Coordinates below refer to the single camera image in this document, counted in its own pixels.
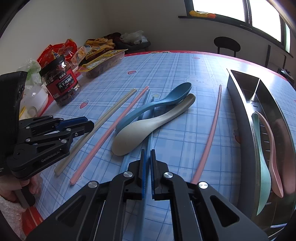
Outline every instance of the human hand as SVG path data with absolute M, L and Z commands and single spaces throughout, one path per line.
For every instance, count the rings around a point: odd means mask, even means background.
M 10 202 L 18 202 L 14 190 L 21 189 L 28 185 L 30 193 L 39 195 L 42 182 L 43 180 L 40 177 L 40 174 L 37 174 L 26 181 L 19 181 L 12 174 L 4 175 L 0 177 L 0 196 Z

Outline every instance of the beige spoon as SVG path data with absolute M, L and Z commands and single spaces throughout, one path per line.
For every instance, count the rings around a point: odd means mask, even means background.
M 188 94 L 177 106 L 163 115 L 146 120 L 135 121 L 124 127 L 112 143 L 112 151 L 117 156 L 125 155 L 135 149 L 152 131 L 176 118 L 195 101 L 194 94 Z

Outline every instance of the jar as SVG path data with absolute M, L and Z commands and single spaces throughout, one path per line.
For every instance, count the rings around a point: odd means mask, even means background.
M 70 103 L 80 92 L 80 85 L 73 74 L 71 65 L 63 55 L 43 67 L 39 74 L 59 106 Z

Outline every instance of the metal bolt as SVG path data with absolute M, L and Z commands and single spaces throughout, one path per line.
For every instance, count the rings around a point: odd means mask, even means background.
M 198 184 L 198 186 L 201 188 L 201 189 L 206 189 L 209 185 L 206 183 L 206 182 L 200 182 Z
M 124 172 L 123 175 L 125 177 L 131 177 L 133 175 L 133 173 L 132 172 Z
M 166 177 L 166 178 L 172 178 L 173 177 L 173 174 L 171 172 L 165 172 L 163 174 L 163 176 Z
M 91 181 L 88 184 L 89 188 L 96 188 L 98 186 L 98 183 L 96 181 Z

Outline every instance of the table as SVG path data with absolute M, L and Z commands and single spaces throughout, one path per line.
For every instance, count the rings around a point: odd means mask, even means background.
M 151 89 L 149 101 L 151 101 L 152 96 L 156 100 L 163 98 L 177 85 L 191 82 L 193 87 L 190 92 L 196 95 L 195 103 L 185 113 L 157 129 L 153 136 L 156 158 L 166 162 L 171 172 L 190 181 L 205 147 L 221 84 L 218 124 L 200 181 L 208 182 L 236 205 L 241 171 L 240 144 L 236 117 L 226 88 L 229 76 L 226 68 L 262 79 L 282 109 L 296 143 L 296 92 L 290 84 L 279 74 L 262 66 L 211 53 L 170 51 L 126 55 L 119 65 L 93 80 L 79 78 L 82 91 L 76 99 L 63 108 L 59 108 L 53 102 L 44 115 L 54 115 L 64 119 L 86 116 L 95 122 L 132 88 L 137 88 L 139 93 L 149 85 Z M 44 182 L 36 207 L 43 218 L 49 216 L 90 180 L 103 183 L 118 174 L 123 157 L 115 156 L 111 152 L 113 133 L 92 159 L 77 184 L 71 186 L 69 183 L 79 163 L 136 95 L 137 93 L 104 123 L 59 177 L 54 175 L 56 164 L 41 173 Z M 132 110 L 143 104 L 145 95 Z M 159 107 L 156 109 L 156 115 L 161 115 L 165 111 L 165 107 Z M 142 146 L 145 147 L 145 144 L 141 144 L 132 152 L 133 160 L 140 157 Z M 138 207 L 139 202 L 129 200 L 127 203 L 123 240 L 133 240 Z M 144 237 L 145 240 L 173 240 L 169 201 L 156 202 L 149 196 Z

